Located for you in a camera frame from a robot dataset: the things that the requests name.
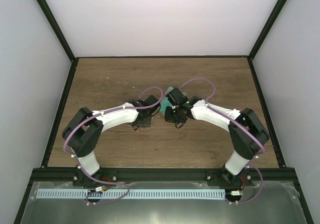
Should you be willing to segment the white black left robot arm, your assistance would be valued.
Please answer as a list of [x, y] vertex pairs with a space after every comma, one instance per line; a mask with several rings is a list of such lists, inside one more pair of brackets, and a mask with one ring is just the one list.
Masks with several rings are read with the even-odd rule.
[[100, 165], [94, 153], [100, 135], [113, 127], [129, 124], [133, 129], [149, 128], [153, 113], [160, 107], [160, 100], [150, 95], [145, 100], [132, 100], [99, 111], [80, 108], [62, 132], [64, 150], [78, 161], [86, 173], [84, 179], [92, 186], [102, 180]]

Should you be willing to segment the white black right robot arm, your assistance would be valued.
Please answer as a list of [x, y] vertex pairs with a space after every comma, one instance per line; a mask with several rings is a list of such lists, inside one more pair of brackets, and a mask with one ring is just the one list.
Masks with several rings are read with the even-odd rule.
[[165, 108], [164, 119], [175, 124], [176, 128], [192, 119], [213, 124], [230, 134], [234, 151], [222, 167], [221, 176], [225, 184], [236, 184], [248, 163], [264, 152], [270, 136], [252, 109], [227, 109], [200, 97], [188, 98], [179, 88], [170, 87], [165, 96], [169, 104]]

